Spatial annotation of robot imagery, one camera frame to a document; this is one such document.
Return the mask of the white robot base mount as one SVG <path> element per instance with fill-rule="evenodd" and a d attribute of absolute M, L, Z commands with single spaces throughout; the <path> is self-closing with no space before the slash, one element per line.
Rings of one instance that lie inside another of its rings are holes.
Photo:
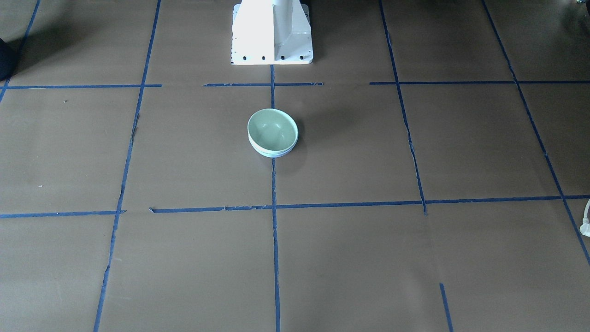
<path fill-rule="evenodd" d="M 313 62 L 307 4 L 299 0 L 243 0 L 232 16 L 232 65 L 308 65 Z"/>

